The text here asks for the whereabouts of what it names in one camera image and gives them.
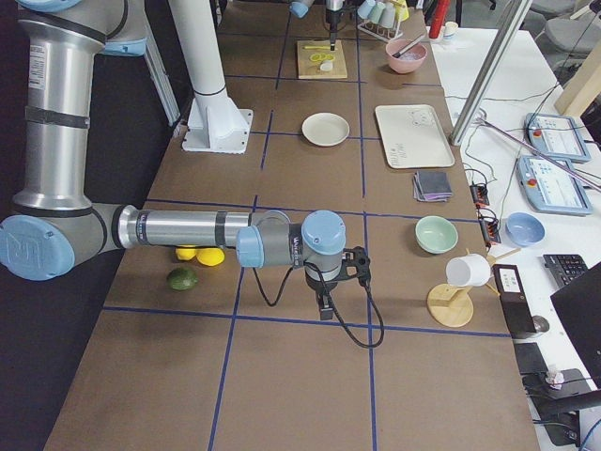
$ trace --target blue cable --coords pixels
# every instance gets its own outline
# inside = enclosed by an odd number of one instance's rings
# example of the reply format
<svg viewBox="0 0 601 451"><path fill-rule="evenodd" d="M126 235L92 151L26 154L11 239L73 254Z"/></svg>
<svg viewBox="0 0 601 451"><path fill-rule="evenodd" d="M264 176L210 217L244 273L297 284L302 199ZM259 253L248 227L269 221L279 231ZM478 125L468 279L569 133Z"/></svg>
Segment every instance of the blue cable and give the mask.
<svg viewBox="0 0 601 451"><path fill-rule="evenodd" d="M584 440L582 441L582 443L580 444L580 448L578 449L578 451L584 451L584 445L586 444L586 442L589 441L589 439L591 438L591 436L593 435L593 431L595 430L595 428L597 426L599 426L601 424L601 419L598 420L592 428L589 429L589 432L586 434L586 437L584 438Z"/></svg>

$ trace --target keyboard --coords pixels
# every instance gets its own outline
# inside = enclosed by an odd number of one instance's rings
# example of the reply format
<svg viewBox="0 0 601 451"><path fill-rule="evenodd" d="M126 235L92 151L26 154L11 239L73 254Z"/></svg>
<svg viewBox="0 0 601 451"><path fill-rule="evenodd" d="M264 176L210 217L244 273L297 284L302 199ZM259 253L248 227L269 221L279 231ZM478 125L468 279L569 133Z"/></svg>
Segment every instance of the keyboard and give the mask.
<svg viewBox="0 0 601 451"><path fill-rule="evenodd" d="M578 254L545 254L545 266L550 270L557 285L565 287L588 270Z"/></svg>

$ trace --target wooden cutting board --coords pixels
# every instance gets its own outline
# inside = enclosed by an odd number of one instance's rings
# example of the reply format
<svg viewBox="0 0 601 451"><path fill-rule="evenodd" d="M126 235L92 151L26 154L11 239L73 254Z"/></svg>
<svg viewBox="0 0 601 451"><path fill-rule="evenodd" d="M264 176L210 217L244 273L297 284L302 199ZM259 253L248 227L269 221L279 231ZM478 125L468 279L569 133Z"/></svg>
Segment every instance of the wooden cutting board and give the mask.
<svg viewBox="0 0 601 451"><path fill-rule="evenodd" d="M323 47L312 49L306 47ZM320 70L321 62L311 61L312 54L333 54L333 69L330 71ZM347 62L342 50L342 41L337 40L334 51L330 50L328 40L299 40L297 41L297 62L299 65L300 79L340 79L347 78Z"/></svg>

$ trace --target green bowl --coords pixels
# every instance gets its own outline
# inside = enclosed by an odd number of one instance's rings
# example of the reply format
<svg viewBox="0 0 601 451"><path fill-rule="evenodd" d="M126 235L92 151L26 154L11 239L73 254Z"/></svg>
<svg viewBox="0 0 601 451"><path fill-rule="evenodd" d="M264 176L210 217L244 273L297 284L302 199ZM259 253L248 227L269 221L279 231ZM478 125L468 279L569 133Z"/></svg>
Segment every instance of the green bowl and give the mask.
<svg viewBox="0 0 601 451"><path fill-rule="evenodd" d="M415 226L415 238L430 254L444 254L457 245L459 234L455 226L440 216L425 216Z"/></svg>

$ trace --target white table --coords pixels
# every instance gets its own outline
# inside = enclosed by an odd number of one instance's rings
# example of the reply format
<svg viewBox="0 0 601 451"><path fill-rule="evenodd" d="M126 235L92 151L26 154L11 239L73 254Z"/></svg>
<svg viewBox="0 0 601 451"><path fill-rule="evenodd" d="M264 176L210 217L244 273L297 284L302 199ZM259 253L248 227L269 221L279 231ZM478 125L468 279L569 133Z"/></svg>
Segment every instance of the white table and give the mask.
<svg viewBox="0 0 601 451"><path fill-rule="evenodd" d="M440 79L447 96L447 105L454 121L461 112L465 98L470 93L496 33L496 30L462 28L457 31L452 40L439 39L432 43ZM506 131L520 129L512 134L521 138L525 115L535 111L545 95L524 99L547 93L555 85L556 79L531 35L519 31L485 95L487 99L507 101L484 100L481 106L486 110L489 122ZM557 114L553 105L561 93L561 87L556 87L541 112ZM590 139L586 129L582 130L585 139ZM598 231L601 230L601 194L592 190L587 191L594 208L593 214L587 217L535 212L521 192L516 176L512 175L518 148L517 144L491 130L484 127L476 130L474 127L468 130L461 152L463 162L469 167L484 172L489 180L497 179L488 184L488 196L490 208L501 218L501 229L502 219L515 211L533 214L545 226L546 236L542 241L503 259L502 263L518 266L532 314L541 315L549 321L549 332L535 339L547 366L557 370L577 368L584 377L588 377L589 373L553 310L550 295L557 290L557 286L544 267L542 254L581 254L589 267L601 261L601 241L597 236ZM591 145L589 151L593 159L578 167L601 175L601 153L595 145ZM528 154L526 149L522 149L521 152ZM471 156L475 156L480 161L474 160ZM485 163L494 168L494 174ZM480 176L475 176L475 181L482 181L482 179ZM491 255L499 256L515 248L502 232L501 240L503 244L493 246ZM596 389L594 383L590 382L589 385L592 389ZM601 409L597 408L596 411L589 409L581 414L581 421L585 427L591 426L601 416ZM554 446L542 427L537 427L537 435L542 450L575 449L574 446L561 448ZM596 443L601 443L601 430L597 430L593 438Z"/></svg>

